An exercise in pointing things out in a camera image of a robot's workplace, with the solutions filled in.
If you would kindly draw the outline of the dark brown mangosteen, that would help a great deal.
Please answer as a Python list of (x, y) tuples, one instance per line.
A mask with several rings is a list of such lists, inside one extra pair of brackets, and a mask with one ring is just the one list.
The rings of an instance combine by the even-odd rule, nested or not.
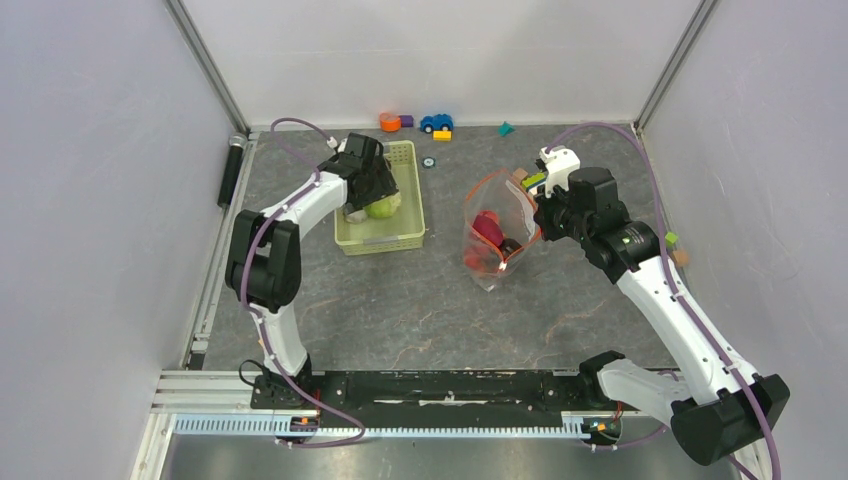
[(513, 238), (504, 238), (499, 245), (499, 251), (504, 259), (520, 251), (522, 244)]

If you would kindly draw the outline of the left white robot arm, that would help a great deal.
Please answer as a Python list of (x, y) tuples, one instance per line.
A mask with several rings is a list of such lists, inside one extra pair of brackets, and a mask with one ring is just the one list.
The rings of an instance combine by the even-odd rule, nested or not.
[(302, 407), (314, 394), (313, 379), (301, 372), (309, 355), (293, 307), (303, 276), (302, 240), (328, 215), (362, 211), (398, 191), (384, 145), (351, 133), (293, 193), (236, 216), (225, 283), (249, 312), (265, 366), (281, 375), (275, 392), (288, 406)]

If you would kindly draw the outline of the purple sweet potato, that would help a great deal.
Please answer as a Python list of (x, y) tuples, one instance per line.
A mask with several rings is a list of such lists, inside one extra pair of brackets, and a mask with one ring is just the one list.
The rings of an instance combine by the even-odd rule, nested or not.
[(472, 228), (481, 238), (495, 247), (499, 247), (504, 239), (499, 216), (491, 210), (480, 211), (472, 222)]

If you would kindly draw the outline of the green cabbage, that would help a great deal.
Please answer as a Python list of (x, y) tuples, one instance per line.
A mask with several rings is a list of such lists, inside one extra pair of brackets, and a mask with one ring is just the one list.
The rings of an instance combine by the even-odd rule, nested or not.
[(364, 208), (365, 213), (373, 219), (388, 219), (395, 215), (402, 204), (400, 193), (377, 200)]

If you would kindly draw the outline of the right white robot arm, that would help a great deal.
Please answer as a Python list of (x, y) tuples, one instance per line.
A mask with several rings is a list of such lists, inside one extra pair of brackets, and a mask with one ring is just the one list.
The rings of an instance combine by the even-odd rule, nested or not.
[(778, 374), (761, 375), (717, 331), (673, 272), (656, 233), (630, 218), (612, 173), (545, 171), (534, 196), (543, 239), (578, 242), (589, 263), (649, 321), (683, 375), (675, 381), (607, 351), (580, 364), (580, 400), (591, 408), (619, 401), (650, 415), (703, 466), (758, 440), (772, 442), (788, 385)]

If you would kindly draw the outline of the clear zip top bag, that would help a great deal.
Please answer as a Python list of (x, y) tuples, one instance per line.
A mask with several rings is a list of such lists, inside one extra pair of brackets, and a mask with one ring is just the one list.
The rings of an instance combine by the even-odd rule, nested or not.
[(483, 291), (498, 288), (539, 240), (536, 210), (531, 195), (506, 169), (487, 175), (466, 196), (461, 256)]

